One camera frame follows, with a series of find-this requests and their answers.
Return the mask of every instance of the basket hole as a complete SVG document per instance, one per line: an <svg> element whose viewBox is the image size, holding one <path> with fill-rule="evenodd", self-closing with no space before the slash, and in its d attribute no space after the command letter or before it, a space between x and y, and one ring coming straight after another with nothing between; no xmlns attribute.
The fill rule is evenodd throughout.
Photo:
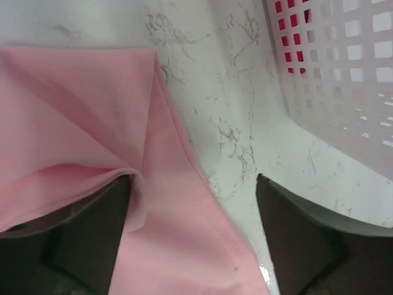
<svg viewBox="0 0 393 295"><path fill-rule="evenodd" d="M300 41L300 34L294 34L294 41L296 45L300 45L302 42Z"/></svg>
<svg viewBox="0 0 393 295"><path fill-rule="evenodd" d="M297 51L297 52L296 52L296 55L297 55L297 60L298 60L298 61L300 61L300 62L303 62L303 61L304 61L303 52L302 52L302 51Z"/></svg>
<svg viewBox="0 0 393 295"><path fill-rule="evenodd" d="M362 58L362 46L350 45L347 47L349 60L360 60Z"/></svg>
<svg viewBox="0 0 393 295"><path fill-rule="evenodd" d="M386 146L390 146L391 148L393 148L393 142L392 141L385 140L382 143L385 144Z"/></svg>
<svg viewBox="0 0 393 295"><path fill-rule="evenodd" d="M300 74L302 78L307 79L308 78L308 73L306 72L305 68L300 68Z"/></svg>
<svg viewBox="0 0 393 295"><path fill-rule="evenodd" d="M392 124L386 123L386 122L380 122L381 126L385 127L392 127Z"/></svg>
<svg viewBox="0 0 393 295"><path fill-rule="evenodd" d="M289 45L287 36L281 37L281 40L282 40L282 46L286 47Z"/></svg>
<svg viewBox="0 0 393 295"><path fill-rule="evenodd" d="M290 17L290 25L294 28L297 26L297 15L292 14Z"/></svg>
<svg viewBox="0 0 393 295"><path fill-rule="evenodd" d="M322 72L321 69L314 68L314 78L321 80L322 79Z"/></svg>
<svg viewBox="0 0 393 295"><path fill-rule="evenodd" d="M341 69L339 69L339 68L331 69L330 73L331 73L332 79L335 81L341 81L343 79Z"/></svg>
<svg viewBox="0 0 393 295"><path fill-rule="evenodd" d="M320 96L325 96L325 91L324 91L323 86L317 85L317 93L318 93Z"/></svg>
<svg viewBox="0 0 393 295"><path fill-rule="evenodd" d="M374 44L375 58L393 57L393 41L377 42Z"/></svg>
<svg viewBox="0 0 393 295"><path fill-rule="evenodd" d="M362 68L350 68L349 75L351 76L352 82L363 82L363 69Z"/></svg>
<svg viewBox="0 0 393 295"><path fill-rule="evenodd" d="M343 91L341 90L341 87L333 87L332 92L335 98L341 98L343 95Z"/></svg>
<svg viewBox="0 0 393 295"><path fill-rule="evenodd" d="M377 68L376 69L376 81L381 83L392 83L393 82L393 68Z"/></svg>
<svg viewBox="0 0 393 295"><path fill-rule="evenodd" d="M312 21L311 9L305 10L304 15L305 15L305 23L310 23Z"/></svg>
<svg viewBox="0 0 393 295"><path fill-rule="evenodd" d="M285 20L283 18L278 20L278 27L279 27L280 31L285 29Z"/></svg>
<svg viewBox="0 0 393 295"><path fill-rule="evenodd" d="M292 61L292 57L290 56L290 52L286 52L286 53L284 53L284 55L285 55L285 61L287 63L290 63Z"/></svg>
<svg viewBox="0 0 393 295"><path fill-rule="evenodd" d="M281 6L281 1L276 2L276 12L279 14L282 12L282 6Z"/></svg>
<svg viewBox="0 0 393 295"><path fill-rule="evenodd" d="M328 48L327 49L327 59L330 61L335 61L340 58L338 53L338 47Z"/></svg>
<svg viewBox="0 0 393 295"><path fill-rule="evenodd" d="M354 37L360 34L360 20L351 20L345 23L345 36Z"/></svg>
<svg viewBox="0 0 393 295"><path fill-rule="evenodd" d="M335 40L337 38L336 26L328 26L324 29L326 40Z"/></svg>
<svg viewBox="0 0 393 295"><path fill-rule="evenodd" d="M333 2L329 1L321 5L322 18L329 18L333 15Z"/></svg>
<svg viewBox="0 0 393 295"><path fill-rule="evenodd" d="M343 11L349 12L359 8L359 0L343 0Z"/></svg>
<svg viewBox="0 0 393 295"><path fill-rule="evenodd" d="M316 49L310 50L310 55L311 55L311 61L319 61L318 50Z"/></svg>
<svg viewBox="0 0 393 295"><path fill-rule="evenodd" d="M319 109L320 109L322 112L327 112L327 104L326 104L326 102L320 101L320 102L319 102Z"/></svg>
<svg viewBox="0 0 393 295"><path fill-rule="evenodd" d="M295 104L296 104L297 106L300 106L300 99L299 99L299 96L295 96Z"/></svg>
<svg viewBox="0 0 393 295"><path fill-rule="evenodd" d="M304 94L310 94L309 85L303 84L303 92Z"/></svg>
<svg viewBox="0 0 393 295"><path fill-rule="evenodd" d="M293 8L295 6L295 0L288 0L288 8Z"/></svg>
<svg viewBox="0 0 393 295"><path fill-rule="evenodd" d="M392 29L392 13L383 12L373 16L374 32L387 31Z"/></svg>
<svg viewBox="0 0 393 295"><path fill-rule="evenodd" d="M306 99L306 107L309 109L313 108L313 102L309 98Z"/></svg>
<svg viewBox="0 0 393 295"><path fill-rule="evenodd" d="M338 117L344 117L345 112L344 112L344 106L342 104L336 104L335 107L335 113Z"/></svg>
<svg viewBox="0 0 393 295"><path fill-rule="evenodd" d="M309 43L315 43L315 32L313 30L307 31L307 38Z"/></svg>

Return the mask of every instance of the perforated plastic basket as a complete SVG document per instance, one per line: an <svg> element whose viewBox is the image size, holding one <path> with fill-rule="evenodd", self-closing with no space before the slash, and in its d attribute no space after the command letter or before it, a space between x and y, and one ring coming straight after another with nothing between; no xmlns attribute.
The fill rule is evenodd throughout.
<svg viewBox="0 0 393 295"><path fill-rule="evenodd" d="M268 0L290 116L393 179L393 0Z"/></svg>

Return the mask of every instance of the pink cloth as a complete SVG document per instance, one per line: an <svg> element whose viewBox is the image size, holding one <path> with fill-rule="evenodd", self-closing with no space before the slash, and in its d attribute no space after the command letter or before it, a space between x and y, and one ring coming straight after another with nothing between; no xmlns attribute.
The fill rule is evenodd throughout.
<svg viewBox="0 0 393 295"><path fill-rule="evenodd" d="M154 50L0 50L0 231L133 175L111 295L268 294Z"/></svg>

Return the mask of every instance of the pink garment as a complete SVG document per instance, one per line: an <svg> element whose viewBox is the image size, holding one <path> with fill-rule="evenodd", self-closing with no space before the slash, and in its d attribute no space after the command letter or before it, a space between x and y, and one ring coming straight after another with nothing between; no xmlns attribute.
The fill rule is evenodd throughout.
<svg viewBox="0 0 393 295"><path fill-rule="evenodd" d="M111 295L266 295L203 176L154 50L0 50L0 231L119 175L133 200Z"/></svg>

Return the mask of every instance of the white marble countertop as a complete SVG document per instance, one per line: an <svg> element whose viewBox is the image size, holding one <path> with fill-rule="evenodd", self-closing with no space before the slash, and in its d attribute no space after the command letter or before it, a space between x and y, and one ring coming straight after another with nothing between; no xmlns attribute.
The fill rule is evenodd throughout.
<svg viewBox="0 0 393 295"><path fill-rule="evenodd" d="M0 43L157 48L206 177L272 295L257 173L341 214L393 226L391 182L288 118L262 0L3 0Z"/></svg>

